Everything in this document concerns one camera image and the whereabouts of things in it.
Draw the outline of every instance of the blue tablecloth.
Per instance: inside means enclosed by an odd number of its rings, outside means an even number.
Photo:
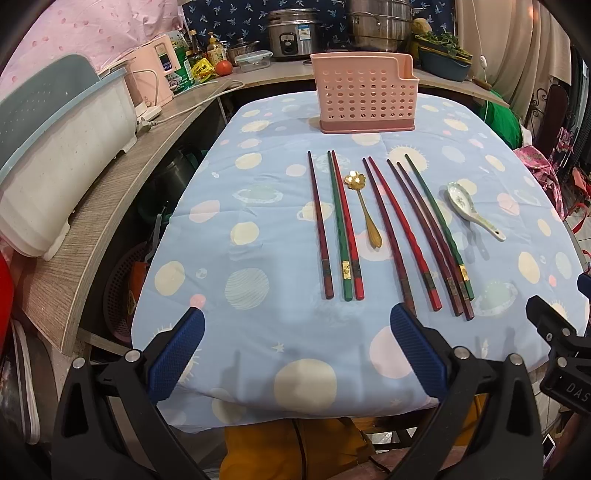
[[[172,396],[158,404],[187,432],[286,417],[382,416],[432,402],[389,331],[400,287],[371,188],[363,191],[384,245],[368,244],[354,192],[348,203],[366,297],[345,302],[326,151],[342,173],[363,172],[371,155],[398,198],[443,302],[433,312],[402,227],[384,197],[413,289],[418,318],[451,346],[502,360],[520,353],[529,369],[548,349],[525,317],[540,295],[583,331],[588,302],[577,291],[576,252],[546,195],[513,152],[470,110],[420,95],[413,132],[324,135],[315,92],[242,107],[184,193],[155,255],[132,328],[136,348],[189,305],[206,332]],[[323,298],[307,151],[313,153],[335,284]],[[437,264],[386,158],[410,153],[439,197],[476,295],[476,317],[455,317]],[[459,181],[504,243],[446,207]]]

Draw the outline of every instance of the chopsticks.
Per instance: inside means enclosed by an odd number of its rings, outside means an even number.
[[[462,260],[462,256],[460,255],[460,252],[457,251],[456,243],[452,237],[452,233],[449,231],[449,228],[447,227],[447,224],[445,223],[445,219],[443,218],[443,214],[441,213],[439,205],[435,201],[435,198],[433,198],[431,191],[427,187],[427,184],[423,180],[423,177],[421,176],[421,174],[417,170],[413,161],[410,159],[410,157],[408,155],[405,155],[405,157],[406,157],[409,165],[411,166],[414,174],[417,176],[418,182],[421,184],[421,187],[423,188],[423,191],[425,192],[425,195],[427,196],[427,199],[429,200],[429,203],[431,204],[431,207],[433,208],[433,211],[435,212],[435,216],[437,217],[437,220],[439,220],[439,225],[441,225],[441,229],[443,230],[443,235],[445,235],[445,239],[447,240],[447,245],[451,249],[451,252],[452,252],[453,257],[455,259],[456,267],[460,269],[460,273],[462,274],[462,279],[463,279],[462,283],[466,287],[466,292],[467,292],[468,298],[470,300],[474,300],[474,291],[472,290],[472,285],[470,284],[470,278],[468,278],[468,272],[466,270],[466,266],[464,265],[464,261]]]
[[[425,232],[425,236],[427,237],[427,241],[429,242],[429,246],[431,246],[431,250],[433,251],[433,255],[435,255],[437,265],[439,266],[439,270],[441,271],[441,274],[443,276],[443,280],[444,280],[445,285],[447,287],[447,292],[449,293],[449,298],[452,301],[453,312],[456,314],[456,317],[458,317],[462,313],[464,313],[464,309],[462,308],[462,300],[457,292],[456,285],[453,282],[452,274],[450,273],[449,268],[447,267],[445,260],[443,259],[443,255],[441,254],[441,251],[439,250],[439,246],[437,245],[437,242],[433,238],[433,234],[431,233],[431,229],[429,228],[429,225],[427,224],[425,217],[421,213],[421,209],[419,208],[417,202],[415,201],[413,194],[410,193],[410,190],[408,189],[408,187],[404,183],[404,180],[400,176],[400,173],[398,173],[396,171],[396,169],[392,165],[392,162],[390,162],[389,160],[388,160],[388,165],[390,165],[392,172],[394,172],[394,175],[396,176],[396,180],[398,180],[398,183],[402,187],[404,194],[406,195],[408,201],[410,202],[410,205],[413,208],[413,211],[414,211],[415,215],[417,216],[419,223],[421,224],[423,232]]]
[[[388,164],[390,165],[391,169],[394,169],[392,162],[390,162],[389,160],[388,160]],[[443,235],[441,234],[441,230],[439,229],[439,226],[438,226],[437,222],[435,221],[435,218],[433,218],[433,215],[431,214],[429,207],[425,203],[425,200],[423,200],[421,193],[418,191],[418,188],[415,186],[415,184],[411,180],[408,173],[406,173],[406,170],[404,170],[404,168],[402,167],[400,162],[397,162],[397,166],[400,169],[400,171],[402,172],[402,174],[404,175],[404,177],[406,178],[406,181],[408,182],[408,184],[410,185],[415,197],[417,198],[419,205],[421,206],[425,216],[427,217],[429,225],[431,225],[431,229],[435,233],[435,237],[437,238],[437,242],[439,242],[439,246],[441,247],[441,250],[443,251],[443,255],[447,261],[447,265],[449,267],[449,270],[454,274],[453,278],[454,278],[454,281],[456,282],[456,287],[459,289],[459,291],[462,294],[462,305],[464,306],[464,312],[466,313],[466,318],[468,320],[472,320],[474,318],[474,311],[472,310],[472,304],[470,303],[470,298],[468,297],[468,293],[466,291],[466,286],[464,285],[464,280],[462,278],[462,274],[460,273],[460,270],[456,265],[456,262],[452,256],[452,252],[449,250],[449,246],[448,246],[447,242],[445,241],[445,239],[443,238]]]
[[[347,233],[345,231],[345,222],[343,220],[343,210],[340,203],[340,193],[337,182],[335,166],[332,163],[332,157],[329,156],[329,168],[330,168],[330,182],[333,190],[333,201],[335,203],[335,215],[336,215],[336,230],[339,238],[339,253],[340,263],[343,273],[343,296],[346,301],[353,300],[353,283],[351,281],[351,263],[349,261],[349,250],[347,250]]]
[[[340,176],[339,163],[336,159],[336,153],[331,152],[333,167],[335,168],[335,175],[338,179],[336,182],[339,186],[339,195],[341,207],[343,209],[343,220],[345,221],[345,231],[347,234],[347,243],[349,244],[349,254],[351,258],[351,272],[353,274],[353,284],[355,285],[355,298],[363,300],[365,293],[363,292],[363,279],[361,278],[361,266],[359,265],[359,254],[357,252],[357,245],[355,244],[355,233],[353,231],[353,223],[351,222],[351,214],[349,212],[349,204],[345,194],[345,187],[343,186],[342,177]]]
[[[400,208],[400,205],[398,204],[396,198],[394,197],[392,190],[390,190],[390,187],[388,186],[386,179],[384,178],[384,176],[380,172],[378,166],[375,164],[374,159],[371,157],[368,157],[368,159],[371,162],[372,167],[374,168],[376,174],[378,175],[378,178],[379,178],[380,182],[382,183],[382,186],[384,187],[384,190],[386,191],[386,195],[390,199],[390,202],[392,203],[394,210],[396,211],[396,216],[398,217],[398,220],[402,224],[402,228],[404,230],[404,233],[406,234],[406,237],[408,239],[410,247],[413,251],[414,258],[417,261],[418,269],[419,269],[421,275],[423,276],[423,282],[425,284],[425,287],[427,288],[427,294],[429,296],[429,300],[431,301],[431,306],[433,307],[433,310],[435,310],[435,311],[441,310],[441,308],[442,308],[441,299],[439,298],[439,294],[437,293],[437,288],[435,287],[435,283],[433,282],[433,277],[431,276],[431,271],[429,270],[427,262],[425,262],[425,258],[423,257],[423,253],[421,252],[421,248],[418,246],[417,239],[414,236],[413,231],[411,230],[406,217],[404,216],[404,212]]]
[[[308,162],[310,163],[312,194],[314,196],[314,210],[316,211],[316,225],[318,227],[318,240],[320,242],[320,262],[322,264],[322,276],[324,277],[324,295],[328,300],[330,300],[335,296],[335,293],[333,291],[332,275],[330,273],[329,249],[326,245],[324,219],[322,217],[322,208],[320,206],[320,197],[318,195],[318,185],[316,184],[316,174],[314,173],[314,162],[312,161],[312,153],[309,150]]]
[[[374,191],[375,199],[378,202],[379,212],[382,215],[382,220],[384,221],[384,227],[386,229],[386,234],[388,235],[388,241],[390,242],[390,249],[392,250],[392,256],[394,257],[394,264],[396,265],[398,281],[400,282],[400,288],[402,289],[402,297],[404,299],[404,304],[414,315],[416,315],[417,313],[414,307],[413,292],[410,288],[410,282],[408,281],[407,271],[404,267],[404,260],[402,259],[400,247],[398,246],[396,236],[394,235],[394,229],[392,228],[392,223],[390,222],[388,211],[386,210],[386,206],[384,205],[382,196],[379,193],[378,185],[375,183],[374,175],[371,173],[369,165],[365,159],[363,159],[363,164],[365,166],[365,171],[368,174],[372,190]]]

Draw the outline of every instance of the ceramic spoon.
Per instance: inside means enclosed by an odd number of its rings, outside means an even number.
[[[507,240],[503,232],[476,211],[472,197],[459,183],[455,181],[449,183],[447,185],[447,194],[452,206],[463,219],[474,222],[483,229],[488,230],[499,242]]]

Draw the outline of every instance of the red chopstick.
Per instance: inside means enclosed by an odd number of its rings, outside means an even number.
[[[347,243],[349,244],[349,255],[351,257],[351,273],[353,274],[353,285],[355,286],[355,298],[363,300],[365,292],[363,291],[363,278],[361,278],[361,266],[359,265],[359,254],[357,252],[357,244],[355,243],[355,233],[353,231],[353,222],[351,222],[351,214],[349,212],[349,204],[347,203],[347,196],[345,195],[345,187],[343,186],[343,177],[340,176],[339,162],[336,160],[336,153],[333,150],[331,153],[333,165],[335,166],[337,185],[339,186],[340,203],[343,208],[343,219],[345,220],[345,232],[347,233]]]
[[[392,228],[392,222],[390,222],[388,211],[386,210],[386,206],[384,205],[382,196],[379,193],[378,184],[375,183],[374,175],[371,173],[369,165],[365,159],[363,159],[363,164],[365,166],[365,171],[368,173],[369,182],[371,183],[375,199],[378,202],[379,212],[382,215],[382,220],[384,221],[384,227],[386,229],[386,234],[388,235],[388,241],[390,242],[390,249],[392,250],[394,264],[396,265],[396,272],[398,274],[398,281],[400,282],[400,288],[402,290],[404,304],[414,314],[414,316],[416,316],[417,312],[414,307],[413,292],[410,288],[410,282],[408,281],[408,275],[406,272],[406,268],[404,267],[404,260],[402,259],[402,254],[400,253],[400,247],[398,246],[396,236],[394,235],[394,228]]]
[[[394,167],[392,167],[392,163],[389,162],[388,165],[391,166],[392,171],[394,172],[394,175],[396,176],[396,180],[398,180],[398,183],[402,187],[404,194],[406,195],[408,201],[410,202],[410,205],[413,208],[413,211],[414,211],[415,215],[417,216],[419,223],[421,224],[423,232],[425,233],[425,236],[427,237],[427,241],[429,242],[429,246],[431,246],[431,250],[433,251],[433,254],[435,255],[435,260],[437,261],[437,265],[439,266],[439,270],[441,271],[441,274],[443,276],[443,280],[444,280],[446,288],[447,288],[447,293],[449,294],[449,299],[452,301],[453,313],[456,314],[456,317],[459,317],[462,313],[464,313],[464,309],[462,308],[462,299],[460,298],[460,296],[457,292],[456,285],[453,282],[452,274],[450,273],[449,268],[447,267],[445,260],[443,259],[443,255],[441,254],[441,251],[439,250],[439,246],[437,245],[435,238],[433,238],[433,234],[431,233],[431,229],[429,228],[429,225],[428,225],[427,221],[425,220],[425,217],[421,213],[421,209],[419,208],[417,202],[415,201],[413,194],[410,193],[410,190],[408,189],[408,187],[404,183],[404,180],[400,176],[400,173],[398,173],[396,171],[396,169]]]
[[[390,162],[389,160],[388,160],[388,164],[390,165],[390,168],[392,168],[392,169],[394,168],[394,165],[392,165],[392,162]],[[468,296],[468,292],[466,290],[466,285],[464,284],[462,272],[460,272],[460,269],[457,267],[456,261],[454,260],[454,258],[452,256],[452,251],[449,250],[449,245],[447,244],[447,242],[443,238],[443,234],[441,233],[441,230],[439,229],[439,224],[435,220],[435,217],[431,213],[431,210],[429,210],[429,207],[425,203],[425,200],[423,200],[423,197],[421,196],[421,193],[418,191],[417,186],[413,183],[413,181],[411,180],[411,178],[408,175],[408,173],[406,172],[406,170],[404,170],[404,168],[402,167],[400,162],[397,162],[396,165],[398,166],[399,170],[404,175],[404,178],[406,179],[406,181],[410,185],[411,190],[414,193],[414,196],[418,200],[418,204],[421,206],[425,216],[427,217],[429,225],[431,225],[431,229],[433,230],[433,233],[435,234],[435,238],[437,239],[437,242],[439,243],[439,246],[441,247],[441,251],[443,251],[443,255],[447,261],[447,266],[449,267],[449,270],[454,274],[453,278],[454,278],[454,281],[456,282],[456,287],[460,291],[460,293],[462,294],[462,304],[464,305],[464,313],[466,314],[466,318],[468,320],[472,320],[474,318],[474,310],[472,309],[472,304],[470,303],[470,297]]]
[[[418,246],[417,239],[415,238],[413,231],[411,230],[410,225],[408,224],[408,221],[404,216],[404,212],[400,208],[400,205],[398,204],[396,197],[394,197],[392,190],[390,190],[390,187],[388,186],[386,179],[382,175],[382,172],[380,172],[378,166],[375,164],[374,159],[372,157],[368,157],[368,159],[371,162],[376,174],[378,175],[379,181],[382,182],[382,186],[386,191],[386,195],[390,199],[390,202],[392,202],[392,206],[394,207],[394,211],[396,211],[398,220],[400,220],[400,223],[402,224],[404,233],[408,238],[408,243],[410,244],[410,247],[413,251],[414,258],[417,261],[418,269],[421,275],[423,276],[423,281],[425,283],[425,286],[427,287],[427,294],[429,296],[429,300],[431,300],[431,306],[435,311],[441,310],[443,306],[441,305],[441,299],[439,298],[439,294],[437,293],[437,287],[433,282],[431,271],[429,270],[427,262],[425,262],[423,252],[421,252],[421,248]]]
[[[310,163],[310,174],[312,176],[312,194],[314,195],[314,210],[316,211],[316,225],[318,226],[318,240],[320,242],[320,262],[322,264],[322,276],[324,277],[324,295],[327,300],[330,300],[335,296],[335,292],[333,290],[332,275],[330,273],[329,249],[326,245],[324,219],[322,217],[322,208],[320,207],[316,174],[314,173],[314,162],[312,161],[312,153],[310,151],[308,151],[308,162]]]

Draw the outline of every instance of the metal screw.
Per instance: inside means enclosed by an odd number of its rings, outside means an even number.
[[[470,357],[470,352],[468,349],[462,346],[456,347],[453,351],[453,354],[460,360],[466,360]]]
[[[130,350],[125,354],[125,360],[132,364],[133,362],[137,362],[140,356],[142,354],[138,350]]]
[[[85,363],[86,363],[86,360],[84,360],[81,356],[79,356],[78,358],[74,359],[74,361],[72,362],[72,366],[74,368],[78,369],[78,368],[82,368]]]
[[[509,355],[509,361],[516,366],[522,365],[523,364],[523,359],[521,358],[521,355],[518,355],[517,353],[512,353]]]

